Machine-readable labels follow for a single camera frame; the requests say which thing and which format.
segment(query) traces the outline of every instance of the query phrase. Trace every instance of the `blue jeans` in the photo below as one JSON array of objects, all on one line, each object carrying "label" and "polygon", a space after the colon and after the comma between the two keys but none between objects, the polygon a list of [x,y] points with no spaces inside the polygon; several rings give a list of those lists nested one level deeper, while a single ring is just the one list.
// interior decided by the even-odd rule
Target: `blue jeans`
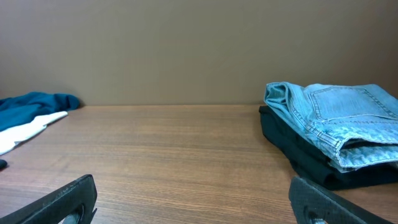
[{"label": "blue jeans", "polygon": [[398,100],[377,85],[270,83],[264,101],[342,172],[398,161]]}]

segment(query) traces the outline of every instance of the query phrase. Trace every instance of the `wood grain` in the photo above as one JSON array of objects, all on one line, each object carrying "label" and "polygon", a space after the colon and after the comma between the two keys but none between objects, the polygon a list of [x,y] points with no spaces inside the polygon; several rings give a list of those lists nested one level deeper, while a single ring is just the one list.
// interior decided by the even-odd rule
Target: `wood grain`
[{"label": "wood grain", "polygon": [[[87,106],[2,156],[0,217],[93,174],[93,223],[295,223],[258,106]],[[398,184],[338,192],[398,223]]]}]

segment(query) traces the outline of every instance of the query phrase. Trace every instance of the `white cloth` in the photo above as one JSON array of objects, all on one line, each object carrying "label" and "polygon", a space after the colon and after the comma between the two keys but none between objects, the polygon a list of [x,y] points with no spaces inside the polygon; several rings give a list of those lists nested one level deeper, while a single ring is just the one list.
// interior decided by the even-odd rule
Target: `white cloth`
[{"label": "white cloth", "polygon": [[43,131],[48,124],[68,115],[61,111],[48,115],[36,116],[32,122],[7,128],[0,132],[0,155],[14,149],[19,143],[26,141]]}]

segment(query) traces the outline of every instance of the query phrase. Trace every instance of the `beige wall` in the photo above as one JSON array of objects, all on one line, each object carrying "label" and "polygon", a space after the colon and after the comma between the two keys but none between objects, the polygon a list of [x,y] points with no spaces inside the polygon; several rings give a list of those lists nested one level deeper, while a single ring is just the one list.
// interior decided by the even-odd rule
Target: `beige wall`
[{"label": "beige wall", "polygon": [[0,98],[258,103],[277,81],[397,96],[397,11],[396,0],[2,0]]}]

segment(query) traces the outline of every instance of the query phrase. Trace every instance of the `pile of clothes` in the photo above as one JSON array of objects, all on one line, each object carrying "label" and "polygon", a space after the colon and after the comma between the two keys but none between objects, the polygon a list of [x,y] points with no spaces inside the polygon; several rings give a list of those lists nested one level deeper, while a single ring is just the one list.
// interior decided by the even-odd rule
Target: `pile of clothes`
[{"label": "pile of clothes", "polygon": [[0,100],[0,155],[67,116],[67,111],[79,105],[79,99],[72,95],[39,92]]},{"label": "pile of clothes", "polygon": [[263,135],[329,189],[398,182],[398,100],[377,85],[267,85]]}]

